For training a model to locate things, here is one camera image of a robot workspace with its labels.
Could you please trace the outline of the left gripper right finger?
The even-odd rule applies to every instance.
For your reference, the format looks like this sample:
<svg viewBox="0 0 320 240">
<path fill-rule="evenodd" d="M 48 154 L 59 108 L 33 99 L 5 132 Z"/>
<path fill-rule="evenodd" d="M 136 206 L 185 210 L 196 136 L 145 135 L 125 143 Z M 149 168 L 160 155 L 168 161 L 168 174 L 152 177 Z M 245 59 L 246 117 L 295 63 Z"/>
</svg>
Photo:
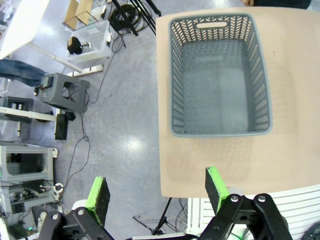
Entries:
<svg viewBox="0 0 320 240">
<path fill-rule="evenodd" d="M 200 240 L 226 240 L 235 225 L 246 225 L 255 240 L 291 240 L 285 218 L 273 198 L 260 193 L 253 199 L 230 193 L 214 166 L 205 169 L 205 190 L 214 217 L 198 237 Z"/>
</svg>

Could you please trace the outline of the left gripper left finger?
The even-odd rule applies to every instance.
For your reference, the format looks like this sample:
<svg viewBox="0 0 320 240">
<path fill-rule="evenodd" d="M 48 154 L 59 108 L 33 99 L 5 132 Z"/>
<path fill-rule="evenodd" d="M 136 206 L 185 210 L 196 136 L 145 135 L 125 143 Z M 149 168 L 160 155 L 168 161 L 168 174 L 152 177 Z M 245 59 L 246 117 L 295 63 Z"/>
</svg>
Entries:
<svg viewBox="0 0 320 240">
<path fill-rule="evenodd" d="M 110 202 L 110 191 L 106 178 L 97 176 L 84 206 L 68 214 L 49 212 L 39 232 L 39 240 L 112 240 L 105 229 Z"/>
</svg>

